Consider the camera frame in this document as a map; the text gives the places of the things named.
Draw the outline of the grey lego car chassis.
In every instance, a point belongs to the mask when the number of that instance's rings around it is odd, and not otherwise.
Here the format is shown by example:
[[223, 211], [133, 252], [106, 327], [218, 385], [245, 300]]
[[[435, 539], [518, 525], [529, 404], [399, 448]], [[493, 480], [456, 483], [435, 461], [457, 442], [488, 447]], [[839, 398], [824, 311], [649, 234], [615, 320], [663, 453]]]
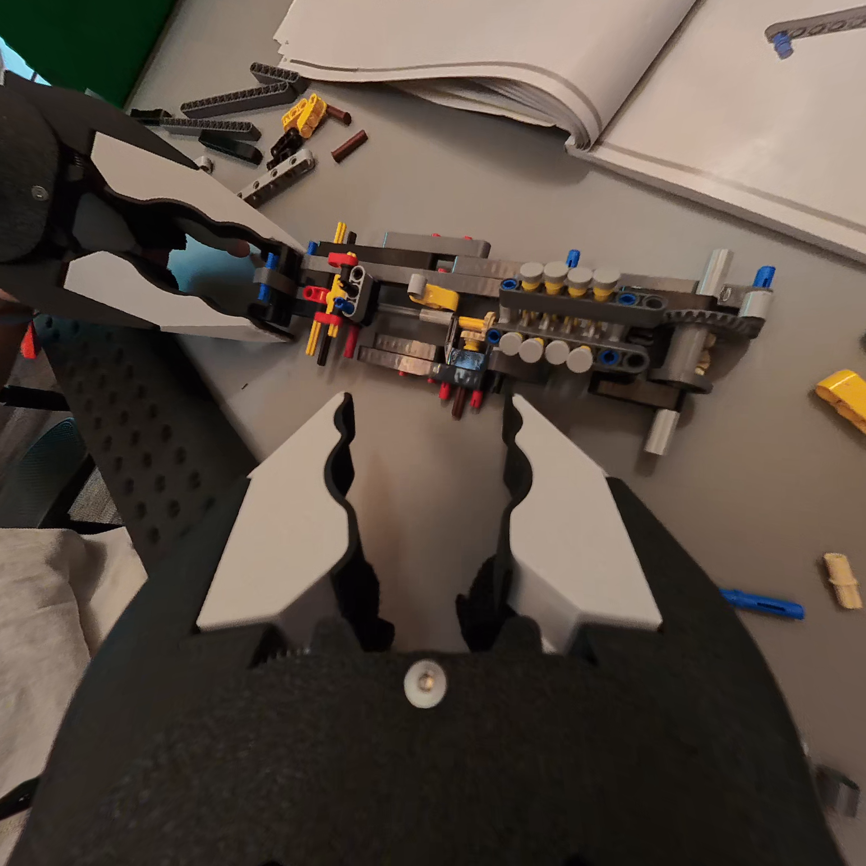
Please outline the grey lego car chassis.
[[690, 395], [713, 389], [718, 338], [750, 342], [774, 301], [773, 266], [729, 281], [733, 254], [716, 249], [696, 281], [625, 274], [563, 261], [509, 262], [469, 236], [387, 232], [362, 245], [340, 222], [304, 255], [268, 254], [254, 275], [254, 323], [287, 332], [310, 321], [306, 355], [343, 357], [426, 380], [461, 419], [516, 382], [555, 371], [588, 391], [652, 410], [644, 451], [663, 456]]

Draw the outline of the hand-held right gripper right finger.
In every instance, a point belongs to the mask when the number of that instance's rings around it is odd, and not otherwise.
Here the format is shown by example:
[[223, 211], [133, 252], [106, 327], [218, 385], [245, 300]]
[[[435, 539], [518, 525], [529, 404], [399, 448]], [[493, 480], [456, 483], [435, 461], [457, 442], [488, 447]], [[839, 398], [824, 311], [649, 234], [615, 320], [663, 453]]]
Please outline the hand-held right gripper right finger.
[[515, 616], [556, 655], [590, 626], [657, 632], [663, 617], [608, 474], [524, 396], [506, 401], [502, 438], [510, 499], [497, 547], [456, 601], [468, 648], [490, 650]]

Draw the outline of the short dark grey lego beam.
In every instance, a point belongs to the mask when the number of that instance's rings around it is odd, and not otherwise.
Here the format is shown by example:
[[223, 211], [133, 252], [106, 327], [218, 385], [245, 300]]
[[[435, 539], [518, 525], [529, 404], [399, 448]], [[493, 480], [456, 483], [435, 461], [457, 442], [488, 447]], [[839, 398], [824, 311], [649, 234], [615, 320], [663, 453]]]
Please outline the short dark grey lego beam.
[[309, 88], [310, 81], [297, 71], [276, 67], [260, 61], [254, 61], [249, 66], [250, 73], [262, 86], [285, 85], [300, 96]]

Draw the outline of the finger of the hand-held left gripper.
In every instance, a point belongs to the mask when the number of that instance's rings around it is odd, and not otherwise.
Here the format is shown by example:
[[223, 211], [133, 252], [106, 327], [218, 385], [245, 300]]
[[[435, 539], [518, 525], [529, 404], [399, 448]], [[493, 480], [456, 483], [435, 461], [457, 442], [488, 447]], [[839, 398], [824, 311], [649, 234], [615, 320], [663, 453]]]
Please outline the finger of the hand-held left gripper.
[[143, 215], [165, 206], [170, 222], [179, 218], [186, 233], [209, 249], [235, 257], [285, 249], [302, 255], [290, 234], [195, 164], [182, 165], [101, 132], [92, 134], [89, 158], [109, 192]]
[[248, 319], [220, 313], [199, 297], [176, 295], [157, 287], [133, 263], [109, 252], [73, 260], [64, 287], [80, 297], [144, 319], [162, 332], [250, 343], [287, 341]]

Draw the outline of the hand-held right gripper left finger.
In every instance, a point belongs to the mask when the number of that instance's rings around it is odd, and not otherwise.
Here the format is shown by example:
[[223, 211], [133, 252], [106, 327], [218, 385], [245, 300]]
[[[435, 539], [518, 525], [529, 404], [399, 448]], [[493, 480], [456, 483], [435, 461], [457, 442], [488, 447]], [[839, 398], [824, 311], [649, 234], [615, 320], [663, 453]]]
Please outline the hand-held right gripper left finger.
[[395, 629], [380, 616], [378, 578], [347, 501], [354, 436], [352, 396], [339, 392], [249, 474], [200, 631], [265, 624], [299, 650], [320, 620], [341, 617], [365, 651], [392, 646]]

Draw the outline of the black flat lego panel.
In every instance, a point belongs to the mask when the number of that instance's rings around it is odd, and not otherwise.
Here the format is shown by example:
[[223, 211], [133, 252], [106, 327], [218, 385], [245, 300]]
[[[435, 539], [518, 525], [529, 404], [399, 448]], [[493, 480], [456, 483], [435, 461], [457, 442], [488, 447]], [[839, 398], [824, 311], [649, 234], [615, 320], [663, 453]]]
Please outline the black flat lego panel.
[[263, 161], [263, 153], [254, 144], [228, 134], [205, 131], [198, 140], [205, 148], [248, 165], [259, 166]]

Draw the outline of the grey curved lego piece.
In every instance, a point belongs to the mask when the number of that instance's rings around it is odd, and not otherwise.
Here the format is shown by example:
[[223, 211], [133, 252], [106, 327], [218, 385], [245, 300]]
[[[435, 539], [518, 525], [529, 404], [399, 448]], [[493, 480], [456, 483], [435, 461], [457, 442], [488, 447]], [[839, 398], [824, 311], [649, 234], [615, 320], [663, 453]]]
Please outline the grey curved lego piece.
[[822, 810], [836, 817], [856, 818], [861, 802], [860, 785], [828, 765], [814, 764], [811, 769]]

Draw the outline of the green storage bin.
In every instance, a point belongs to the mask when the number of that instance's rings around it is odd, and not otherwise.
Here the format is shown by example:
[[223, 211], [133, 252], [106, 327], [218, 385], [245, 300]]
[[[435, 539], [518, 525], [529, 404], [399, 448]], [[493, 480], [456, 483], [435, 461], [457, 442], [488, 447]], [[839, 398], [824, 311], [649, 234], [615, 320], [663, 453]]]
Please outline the green storage bin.
[[124, 107], [175, 1], [3, 1], [2, 41], [55, 87]]

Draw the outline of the blue long lego pin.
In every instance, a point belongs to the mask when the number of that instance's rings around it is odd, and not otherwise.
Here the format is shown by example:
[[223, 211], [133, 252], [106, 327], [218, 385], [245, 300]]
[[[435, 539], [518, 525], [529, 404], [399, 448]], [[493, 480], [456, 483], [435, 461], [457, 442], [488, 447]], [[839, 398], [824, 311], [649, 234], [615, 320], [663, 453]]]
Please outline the blue long lego pin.
[[720, 595], [736, 610], [793, 621], [803, 621], [806, 617], [805, 608], [793, 601], [774, 599], [743, 590], [720, 589], [719, 591]]

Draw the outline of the open lego instruction booklet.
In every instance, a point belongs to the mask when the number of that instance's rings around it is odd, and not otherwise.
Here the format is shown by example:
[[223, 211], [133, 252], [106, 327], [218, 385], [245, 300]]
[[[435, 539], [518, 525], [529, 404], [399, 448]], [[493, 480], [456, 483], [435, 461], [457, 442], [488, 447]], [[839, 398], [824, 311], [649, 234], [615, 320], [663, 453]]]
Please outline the open lego instruction booklet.
[[296, 1], [274, 39], [864, 263], [864, 28], [854, 1]]

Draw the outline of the tan lego pin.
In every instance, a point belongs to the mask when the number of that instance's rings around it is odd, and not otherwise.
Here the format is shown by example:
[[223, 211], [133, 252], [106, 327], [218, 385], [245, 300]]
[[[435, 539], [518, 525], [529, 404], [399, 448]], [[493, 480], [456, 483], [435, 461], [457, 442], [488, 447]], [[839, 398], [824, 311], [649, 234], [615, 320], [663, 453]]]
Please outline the tan lego pin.
[[850, 559], [842, 553], [828, 552], [823, 555], [828, 583], [838, 602], [845, 611], [861, 611], [860, 584], [852, 570]]

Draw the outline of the yellow lego connector block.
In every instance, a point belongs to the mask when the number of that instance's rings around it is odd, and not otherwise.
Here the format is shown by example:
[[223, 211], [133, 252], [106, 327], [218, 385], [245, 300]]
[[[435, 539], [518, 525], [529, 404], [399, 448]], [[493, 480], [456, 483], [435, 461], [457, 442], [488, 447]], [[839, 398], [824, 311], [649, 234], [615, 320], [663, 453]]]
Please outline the yellow lego connector block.
[[828, 375], [815, 385], [815, 394], [838, 415], [865, 433], [865, 380], [851, 370]]

